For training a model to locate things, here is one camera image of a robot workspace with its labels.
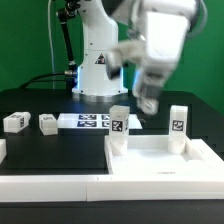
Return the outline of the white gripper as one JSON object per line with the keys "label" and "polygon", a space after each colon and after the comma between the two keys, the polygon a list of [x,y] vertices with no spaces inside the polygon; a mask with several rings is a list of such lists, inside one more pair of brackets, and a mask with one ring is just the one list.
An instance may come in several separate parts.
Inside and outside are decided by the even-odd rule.
{"label": "white gripper", "polygon": [[144,15],[143,52],[133,84],[137,107],[155,115],[164,84],[180,60],[189,21],[183,15],[146,12]]}

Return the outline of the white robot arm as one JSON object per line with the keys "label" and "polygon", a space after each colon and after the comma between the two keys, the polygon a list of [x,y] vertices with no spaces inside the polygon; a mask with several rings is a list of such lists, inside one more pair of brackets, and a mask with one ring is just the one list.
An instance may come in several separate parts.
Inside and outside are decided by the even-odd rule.
{"label": "white robot arm", "polygon": [[135,65],[132,93],[145,114],[176,70],[184,43],[207,22],[203,0],[81,0],[84,60],[78,90],[97,99],[122,91],[122,69]]}

